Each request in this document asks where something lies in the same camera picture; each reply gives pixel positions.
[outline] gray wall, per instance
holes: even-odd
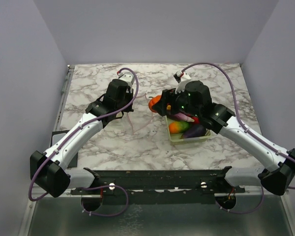
[[[295,0],[279,1],[242,69],[262,133],[295,148]]]
[[[47,147],[67,71],[32,0],[0,0],[0,236],[18,233],[29,157]]]
[[[277,0],[34,0],[69,64],[243,62]]]

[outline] gray floor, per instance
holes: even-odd
[[[238,196],[237,210],[254,207],[259,196]],[[102,207],[101,213],[122,206]],[[223,212],[215,205],[131,205],[121,216],[82,213],[80,198],[45,198],[36,204],[30,236],[289,236],[281,198],[267,195],[248,215]]]

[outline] yellow-green container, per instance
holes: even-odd
[[[207,129],[206,130],[206,135],[202,137],[195,137],[195,138],[189,138],[189,139],[181,139],[182,133],[181,134],[171,134],[169,132],[168,126],[174,122],[174,120],[165,117],[166,119],[166,125],[167,125],[167,132],[168,132],[168,137],[171,142],[171,145],[178,145],[178,144],[186,144],[186,143],[201,143],[205,142],[208,140],[209,137],[211,137],[211,132]]]

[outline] marble surface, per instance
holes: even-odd
[[[252,167],[258,161],[232,141],[213,135],[205,143],[171,146],[165,118],[152,114],[148,97],[174,88],[173,74],[185,64],[90,64],[75,67],[61,120],[61,130],[70,129],[87,105],[102,95],[122,67],[139,78],[139,98],[134,113],[114,120],[92,137],[79,151],[78,168],[97,170],[185,170],[221,169],[225,166]],[[229,74],[238,99],[242,120],[260,132],[257,118],[239,64],[220,65]],[[212,100],[234,110],[226,78],[210,66],[190,68],[189,75],[210,88]]]

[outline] clear plastic bag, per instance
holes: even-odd
[[[134,135],[152,122],[153,112],[148,108],[149,99],[147,94],[138,94],[133,102],[134,112],[125,113],[122,125],[127,134]]]

